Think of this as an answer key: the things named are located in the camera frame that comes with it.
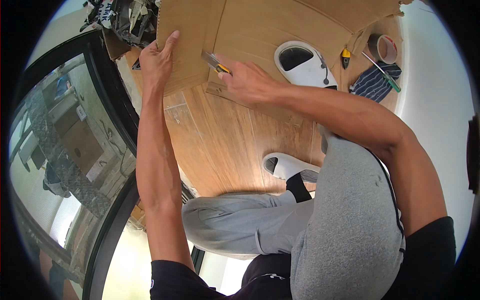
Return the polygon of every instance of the black sock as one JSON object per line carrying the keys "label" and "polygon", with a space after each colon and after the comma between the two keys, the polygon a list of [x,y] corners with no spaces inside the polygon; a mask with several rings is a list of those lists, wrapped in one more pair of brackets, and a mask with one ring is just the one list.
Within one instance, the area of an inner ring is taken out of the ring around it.
{"label": "black sock", "polygon": [[301,179],[300,173],[297,173],[287,180],[287,190],[292,192],[297,203],[310,200],[312,196],[308,192]]}

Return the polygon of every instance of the box cutter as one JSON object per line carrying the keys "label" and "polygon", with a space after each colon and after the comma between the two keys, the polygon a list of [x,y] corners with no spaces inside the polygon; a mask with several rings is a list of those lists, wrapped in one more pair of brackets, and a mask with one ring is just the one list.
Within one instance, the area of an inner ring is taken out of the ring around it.
{"label": "box cutter", "polygon": [[212,69],[215,70],[215,72],[217,73],[220,73],[220,72],[224,72],[224,73],[228,73],[228,74],[232,74],[232,71],[230,71],[227,67],[225,67],[224,65],[222,65],[215,57],[215,55],[213,55],[212,53],[208,53],[208,52],[205,52],[202,50],[202,59],[205,60],[207,63],[208,63],[208,66]]}

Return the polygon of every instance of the tape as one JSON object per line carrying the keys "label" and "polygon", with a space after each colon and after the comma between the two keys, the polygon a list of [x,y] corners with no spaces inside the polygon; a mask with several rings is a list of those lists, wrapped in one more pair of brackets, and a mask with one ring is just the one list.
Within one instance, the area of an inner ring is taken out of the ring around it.
{"label": "tape", "polygon": [[[380,51],[379,48],[382,40],[386,44],[386,55],[384,57],[382,57],[382,55],[380,54],[382,51]],[[393,42],[392,38],[387,35],[379,35],[375,33],[370,35],[368,39],[368,49],[376,60],[381,60],[389,65],[395,63],[398,55],[395,42]]]}

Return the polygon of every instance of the slipper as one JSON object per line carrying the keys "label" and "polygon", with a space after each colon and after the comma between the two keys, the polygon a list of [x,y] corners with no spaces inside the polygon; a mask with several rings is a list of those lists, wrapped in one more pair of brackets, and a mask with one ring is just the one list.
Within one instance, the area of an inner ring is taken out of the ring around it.
{"label": "slipper", "polygon": [[337,90],[338,84],[323,56],[307,43],[283,43],[275,50],[274,60],[276,67],[292,84]]}
{"label": "slipper", "polygon": [[303,182],[309,183],[317,183],[318,172],[320,172],[320,167],[279,152],[265,155],[262,166],[268,173],[282,180],[288,180],[300,173]]}

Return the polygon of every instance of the wooden floor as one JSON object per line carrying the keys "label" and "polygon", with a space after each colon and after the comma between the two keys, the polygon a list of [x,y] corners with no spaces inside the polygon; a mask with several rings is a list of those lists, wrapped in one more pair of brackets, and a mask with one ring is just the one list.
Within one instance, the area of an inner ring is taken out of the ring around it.
{"label": "wooden floor", "polygon": [[[375,25],[374,32],[388,34],[400,51],[401,36],[397,18],[385,18]],[[132,65],[139,55],[127,53]],[[352,57],[347,70],[338,63],[332,74],[339,90],[348,91],[358,76],[372,66],[365,57]],[[132,71],[142,94],[140,71]],[[261,168],[262,158],[271,152],[282,152],[321,166],[321,137],[316,124],[304,120],[293,127],[232,101],[206,94],[206,85],[178,92],[164,98],[165,118],[179,166],[201,196],[217,196],[232,191],[280,193],[285,182]],[[394,111],[397,93],[392,91],[381,104]],[[311,191],[314,184],[307,184]]]}

